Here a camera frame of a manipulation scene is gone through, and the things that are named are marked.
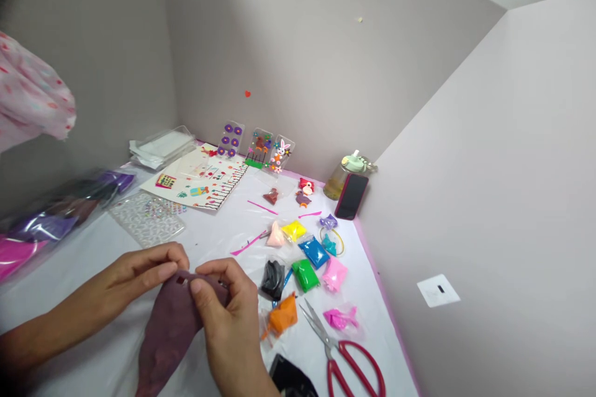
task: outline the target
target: scissors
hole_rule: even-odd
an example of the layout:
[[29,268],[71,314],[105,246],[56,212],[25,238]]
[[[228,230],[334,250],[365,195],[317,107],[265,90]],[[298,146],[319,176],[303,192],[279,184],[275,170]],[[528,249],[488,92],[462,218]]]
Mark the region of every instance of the scissors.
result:
[[[364,387],[366,388],[368,393],[371,395],[371,397],[385,397],[386,391],[385,391],[385,380],[383,379],[383,374],[381,373],[381,369],[379,369],[379,365],[374,360],[373,356],[368,352],[368,350],[366,350],[364,347],[362,347],[361,345],[359,345],[358,343],[355,343],[353,341],[347,341],[347,340],[337,341],[335,338],[331,338],[327,334],[327,331],[325,330],[323,323],[317,316],[314,309],[311,307],[310,303],[306,299],[304,301],[306,302],[306,305],[309,307],[310,314],[308,314],[306,312],[306,310],[304,310],[304,307],[302,307],[302,305],[300,305],[300,308],[302,309],[304,316],[306,316],[306,319],[309,320],[309,323],[310,323],[310,326],[312,327],[312,329],[315,331],[315,333],[318,335],[318,337],[321,338],[321,341],[323,341],[323,343],[325,343],[325,353],[327,355],[327,359],[329,360],[327,362],[327,385],[329,387],[329,396],[330,397],[334,396],[334,394],[333,394],[333,375],[335,374],[335,378],[337,378],[337,381],[340,382],[341,389],[343,389],[343,391],[346,393],[346,395],[348,397],[354,397],[354,394],[352,393],[350,388],[348,388],[348,384],[347,384],[345,378],[343,378],[343,375],[341,374],[341,371],[340,371],[339,366],[337,365],[337,362],[331,356],[332,347],[336,347],[337,350],[340,351],[341,356],[344,357],[346,359],[346,361],[349,363],[349,365],[351,366],[353,371],[356,372],[356,375],[360,379],[360,382],[364,385]],[[346,346],[353,346],[353,347],[357,348],[360,352],[362,352],[366,356],[366,358],[368,358],[372,367],[374,368],[375,373],[377,374],[377,379],[379,381],[379,393],[378,394],[375,393],[373,387],[371,386],[370,382],[366,378],[366,375],[364,375],[364,373],[360,369],[360,366],[358,366],[358,364],[356,363],[354,358],[352,358],[352,356],[346,349]]]

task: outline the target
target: phone case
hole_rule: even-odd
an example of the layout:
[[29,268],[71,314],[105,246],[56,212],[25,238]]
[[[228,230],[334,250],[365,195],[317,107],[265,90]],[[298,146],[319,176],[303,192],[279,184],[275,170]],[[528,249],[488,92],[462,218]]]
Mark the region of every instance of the phone case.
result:
[[350,179],[352,177],[362,177],[364,180],[366,180],[366,185],[368,186],[368,178],[366,178],[364,176],[359,176],[357,174],[348,174],[348,177],[346,178],[346,182],[343,185],[343,190],[341,191],[340,199],[337,201],[337,206],[335,207],[335,216],[337,218],[342,219],[342,220],[354,220],[356,218],[356,216],[358,215],[358,210],[360,209],[360,205],[362,205],[362,197],[361,197],[360,198],[360,203],[358,204],[358,208],[356,209],[356,212],[354,213],[354,217],[353,218],[338,217],[338,215],[337,215],[337,211],[341,208],[341,203],[343,201],[343,196],[346,193],[346,190],[348,189],[348,185],[350,184]]

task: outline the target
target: scissors blade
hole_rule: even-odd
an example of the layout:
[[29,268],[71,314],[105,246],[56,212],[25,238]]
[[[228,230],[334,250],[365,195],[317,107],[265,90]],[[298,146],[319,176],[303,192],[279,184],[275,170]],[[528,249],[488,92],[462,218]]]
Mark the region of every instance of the scissors blade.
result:
[[310,327],[312,327],[312,329],[315,331],[315,333],[318,335],[318,337],[321,338],[321,341],[323,343],[325,343],[326,348],[330,350],[333,347],[333,342],[329,338],[329,335],[327,334],[327,331],[325,330],[325,328],[322,326],[322,324],[320,324],[320,320],[317,318],[317,314],[314,313],[315,317],[313,318],[313,316],[311,316],[308,312],[306,312],[306,310],[304,309],[304,307],[302,307],[302,305],[300,305],[300,309],[302,309],[302,313],[304,314],[304,316],[306,316],[306,319],[309,322]]
[[312,315],[312,319],[317,323],[317,326],[319,326],[319,328],[325,334],[327,334],[327,332],[325,331],[325,326],[323,325],[323,321],[321,321],[319,319],[319,317],[317,316],[317,312],[315,312],[315,310],[312,308],[312,305],[310,305],[310,303],[306,300],[306,298],[304,299],[304,302],[306,302],[306,305],[309,307],[310,314]]

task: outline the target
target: red scissors handle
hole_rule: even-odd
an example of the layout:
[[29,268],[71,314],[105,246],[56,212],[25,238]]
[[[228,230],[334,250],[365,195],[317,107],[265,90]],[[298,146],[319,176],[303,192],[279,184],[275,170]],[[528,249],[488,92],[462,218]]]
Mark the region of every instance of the red scissors handle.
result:
[[[374,372],[377,375],[377,380],[379,382],[379,393],[378,394],[374,391],[373,386],[366,378],[366,375],[364,375],[364,373],[360,369],[360,366],[358,366],[358,364],[356,363],[354,358],[352,358],[352,356],[348,352],[348,349],[346,349],[346,346],[355,347],[360,352],[362,352],[366,356],[366,358],[368,358],[372,367],[374,368]],[[364,385],[364,387],[366,388],[368,393],[371,395],[371,397],[386,397],[385,380],[383,379],[383,374],[381,373],[381,369],[379,368],[379,365],[374,360],[373,356],[368,352],[368,350],[366,350],[364,347],[362,347],[361,345],[359,345],[353,341],[347,341],[347,340],[342,340],[339,342],[338,350],[340,351],[340,354],[349,363],[351,368],[354,370],[354,372],[360,379],[360,382]],[[329,360],[329,363],[327,363],[327,385],[329,387],[329,396],[334,397],[333,375],[335,375],[335,377],[337,378],[337,381],[340,382],[341,389],[343,389],[343,392],[348,397],[354,397],[354,394],[352,393],[350,388],[348,388],[348,383],[346,382],[346,379],[343,378],[340,368],[337,365],[337,362],[335,360]]]

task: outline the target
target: electrical outlet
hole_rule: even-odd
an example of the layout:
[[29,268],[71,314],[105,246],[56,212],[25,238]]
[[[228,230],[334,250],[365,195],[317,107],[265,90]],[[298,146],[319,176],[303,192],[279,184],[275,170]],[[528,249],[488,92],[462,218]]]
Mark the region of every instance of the electrical outlet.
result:
[[438,307],[461,301],[459,295],[443,274],[419,282],[418,288],[429,307]]

